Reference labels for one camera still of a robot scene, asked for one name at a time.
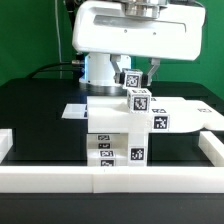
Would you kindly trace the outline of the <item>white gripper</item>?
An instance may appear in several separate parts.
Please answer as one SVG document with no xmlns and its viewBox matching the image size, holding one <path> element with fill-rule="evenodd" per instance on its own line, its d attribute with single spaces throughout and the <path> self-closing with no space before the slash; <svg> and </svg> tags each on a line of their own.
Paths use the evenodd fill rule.
<svg viewBox="0 0 224 224">
<path fill-rule="evenodd" d="M 120 55 L 149 57 L 151 67 L 142 76 L 150 86 L 160 60 L 194 60 L 201 51 L 205 9 L 170 4 L 157 19 L 127 16 L 118 2 L 86 1 L 78 9 L 73 47 L 81 52 L 108 53 L 116 84 L 123 83 Z"/>
</svg>

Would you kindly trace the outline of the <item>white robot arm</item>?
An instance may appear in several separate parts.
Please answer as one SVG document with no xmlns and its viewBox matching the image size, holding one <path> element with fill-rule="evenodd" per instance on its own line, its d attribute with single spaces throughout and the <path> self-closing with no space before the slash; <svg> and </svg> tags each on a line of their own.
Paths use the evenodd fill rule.
<svg viewBox="0 0 224 224">
<path fill-rule="evenodd" d="M 163 59 L 193 61 L 206 9 L 197 0 L 65 0 L 81 85 L 149 86 Z"/>
</svg>

